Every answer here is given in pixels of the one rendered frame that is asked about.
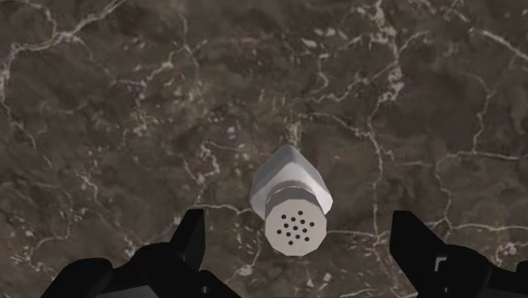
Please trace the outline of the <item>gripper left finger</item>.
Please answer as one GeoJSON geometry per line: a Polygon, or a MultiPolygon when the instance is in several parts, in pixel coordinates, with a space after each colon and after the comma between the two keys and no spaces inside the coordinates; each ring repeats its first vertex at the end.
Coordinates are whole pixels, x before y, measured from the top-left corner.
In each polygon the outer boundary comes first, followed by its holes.
{"type": "Polygon", "coordinates": [[[64,267],[41,298],[241,298],[201,269],[205,256],[202,209],[190,209],[168,242],[142,246],[122,266],[84,258],[64,267]]]}

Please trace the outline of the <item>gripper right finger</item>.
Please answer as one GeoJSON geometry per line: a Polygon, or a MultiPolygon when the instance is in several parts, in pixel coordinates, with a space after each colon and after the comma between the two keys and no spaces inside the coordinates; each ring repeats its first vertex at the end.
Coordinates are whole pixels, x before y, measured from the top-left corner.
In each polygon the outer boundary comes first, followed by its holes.
{"type": "Polygon", "coordinates": [[[449,245],[410,211],[392,216],[389,251],[416,298],[528,298],[528,260],[514,271],[481,253],[449,245]]]}

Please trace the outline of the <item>white salt shaker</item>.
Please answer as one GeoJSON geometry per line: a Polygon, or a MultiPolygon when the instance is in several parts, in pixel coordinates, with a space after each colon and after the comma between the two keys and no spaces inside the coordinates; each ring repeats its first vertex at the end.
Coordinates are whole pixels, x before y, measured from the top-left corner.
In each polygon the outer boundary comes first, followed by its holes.
{"type": "Polygon", "coordinates": [[[285,256],[302,257],[325,239],[333,197],[318,170],[287,144],[255,171],[250,204],[264,220],[270,246],[285,256]]]}

